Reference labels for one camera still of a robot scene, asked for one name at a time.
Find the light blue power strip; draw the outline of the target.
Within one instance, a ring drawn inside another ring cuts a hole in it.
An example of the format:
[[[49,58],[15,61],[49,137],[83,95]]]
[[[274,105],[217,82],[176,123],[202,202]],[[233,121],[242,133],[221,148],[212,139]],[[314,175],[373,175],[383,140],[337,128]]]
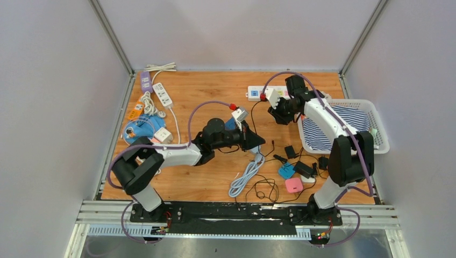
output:
[[[256,146],[249,150],[254,156],[262,157],[263,154],[261,153],[261,146]]]

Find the dark blue cube adapter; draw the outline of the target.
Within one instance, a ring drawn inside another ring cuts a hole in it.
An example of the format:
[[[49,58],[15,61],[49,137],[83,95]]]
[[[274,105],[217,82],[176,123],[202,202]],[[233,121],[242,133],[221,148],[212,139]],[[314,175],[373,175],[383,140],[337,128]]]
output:
[[[233,117],[225,122],[225,129],[226,130],[235,130],[237,128],[236,121]]]

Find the white power strip blue USB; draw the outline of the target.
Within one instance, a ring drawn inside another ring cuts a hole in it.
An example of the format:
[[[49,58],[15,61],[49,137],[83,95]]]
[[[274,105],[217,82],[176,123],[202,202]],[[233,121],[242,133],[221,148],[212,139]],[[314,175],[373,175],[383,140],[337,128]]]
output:
[[[287,87],[285,85],[268,86],[267,90],[268,89],[274,89],[281,97],[285,99],[290,99]],[[250,85],[247,87],[246,97],[251,102],[258,102],[260,101],[260,94],[262,93],[262,90],[263,86]]]

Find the black charger with cable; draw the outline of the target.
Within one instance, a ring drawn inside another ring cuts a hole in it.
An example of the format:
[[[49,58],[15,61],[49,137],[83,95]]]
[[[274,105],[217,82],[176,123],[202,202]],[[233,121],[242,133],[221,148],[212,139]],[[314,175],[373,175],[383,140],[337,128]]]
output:
[[[303,191],[288,193],[285,180],[278,173],[273,176],[260,174],[266,170],[267,162],[249,162],[242,175],[231,182],[228,196],[238,203],[299,203],[304,201],[304,194],[309,193],[317,183],[316,180],[313,184],[303,184]]]

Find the white cube adapter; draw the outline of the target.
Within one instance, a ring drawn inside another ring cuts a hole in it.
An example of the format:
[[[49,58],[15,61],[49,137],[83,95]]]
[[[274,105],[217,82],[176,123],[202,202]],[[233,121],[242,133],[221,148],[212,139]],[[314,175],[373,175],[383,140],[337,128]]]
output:
[[[158,129],[154,133],[153,138],[161,144],[170,144],[174,139],[173,135],[164,127]]]

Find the black TP-Link charger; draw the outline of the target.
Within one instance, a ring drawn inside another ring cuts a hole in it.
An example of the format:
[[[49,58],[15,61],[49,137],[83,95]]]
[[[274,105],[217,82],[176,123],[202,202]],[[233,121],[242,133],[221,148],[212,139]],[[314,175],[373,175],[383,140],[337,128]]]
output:
[[[293,146],[291,146],[291,145],[286,146],[284,148],[285,157],[280,156],[278,154],[274,154],[271,161],[278,161],[281,164],[286,164],[290,160],[292,160],[292,161],[298,160],[301,157],[303,150],[304,150],[303,147],[301,147],[298,151],[296,151]]]

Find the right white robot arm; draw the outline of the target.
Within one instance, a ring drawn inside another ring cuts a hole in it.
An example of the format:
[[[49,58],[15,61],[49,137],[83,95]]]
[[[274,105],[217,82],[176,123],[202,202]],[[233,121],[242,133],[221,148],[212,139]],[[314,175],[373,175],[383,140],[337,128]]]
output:
[[[307,217],[318,225],[327,220],[328,209],[334,208],[349,190],[368,197],[373,195],[374,139],[369,132],[359,131],[344,121],[304,75],[291,71],[287,75],[288,99],[268,87],[271,80],[263,86],[260,99],[270,104],[268,113],[277,124],[287,125],[301,114],[311,119],[332,141],[329,175],[308,202]]]

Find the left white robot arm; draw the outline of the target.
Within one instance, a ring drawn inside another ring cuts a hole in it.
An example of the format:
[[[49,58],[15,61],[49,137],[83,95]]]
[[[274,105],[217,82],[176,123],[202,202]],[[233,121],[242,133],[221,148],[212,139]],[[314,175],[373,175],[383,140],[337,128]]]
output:
[[[221,119],[213,118],[188,144],[154,144],[148,137],[138,138],[111,161],[108,172],[114,173],[120,188],[142,206],[144,215],[158,222],[165,215],[162,198],[151,186],[158,170],[201,166],[215,157],[217,149],[238,146],[248,151],[265,142],[245,121],[238,128],[227,130]]]

